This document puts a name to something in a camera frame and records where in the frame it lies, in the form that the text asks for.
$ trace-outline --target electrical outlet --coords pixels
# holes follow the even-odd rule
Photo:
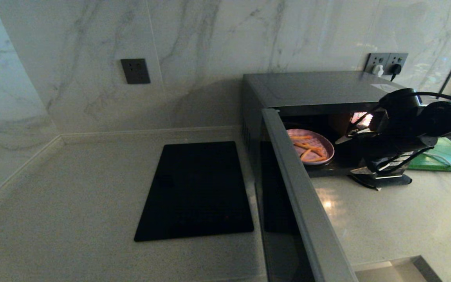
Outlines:
[[[387,63],[387,60],[389,59],[390,53],[370,53],[368,56],[368,61],[365,65],[364,72],[372,73],[372,70],[374,66],[376,65],[382,65],[385,66]]]
[[[408,57],[408,53],[391,53],[387,60],[387,64],[384,66],[383,75],[392,75],[391,68],[396,64],[401,65],[401,69],[403,69],[406,57]]]
[[[121,65],[128,84],[151,83],[145,59],[121,59]]]

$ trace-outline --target green cutting board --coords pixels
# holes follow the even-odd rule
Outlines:
[[[448,138],[438,138],[435,148],[427,151],[431,154],[442,155],[451,162],[451,141]],[[451,171],[451,167],[447,165],[443,159],[429,157],[427,155],[418,155],[410,162],[408,169],[411,170],[429,170],[429,171]]]

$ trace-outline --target black plug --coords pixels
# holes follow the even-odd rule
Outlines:
[[[401,65],[400,64],[394,64],[391,67],[392,77],[391,81],[396,77],[396,74],[399,74],[401,72]]]

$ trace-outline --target pink plate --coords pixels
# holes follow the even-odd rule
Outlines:
[[[316,154],[315,152],[309,152],[306,157],[304,157],[304,159],[302,160],[302,163],[308,166],[315,166],[315,165],[321,165],[324,163],[329,162],[332,158],[333,158],[333,154],[335,154],[335,149],[333,148],[333,145],[330,141],[328,141],[328,139],[324,138],[323,136],[321,136],[320,134],[317,134],[316,132],[312,132],[310,130],[299,130],[299,129],[294,129],[294,130],[287,130],[287,133],[290,137],[295,137],[295,136],[311,136],[308,139],[292,139],[292,143],[308,143],[308,145],[313,146],[313,147],[317,147],[317,148],[321,148],[321,154],[323,155],[323,157],[325,157],[324,160],[322,161],[311,161],[312,159],[318,159],[320,158],[320,156],[318,154]],[[306,149],[305,148],[301,148],[298,146],[293,146],[295,148],[295,150],[297,151],[297,153],[299,154],[299,156],[301,156]]]

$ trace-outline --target white quartz countertop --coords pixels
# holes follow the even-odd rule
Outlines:
[[[451,281],[451,172],[412,171],[406,186],[365,188],[347,177],[313,186],[351,265],[422,255]]]

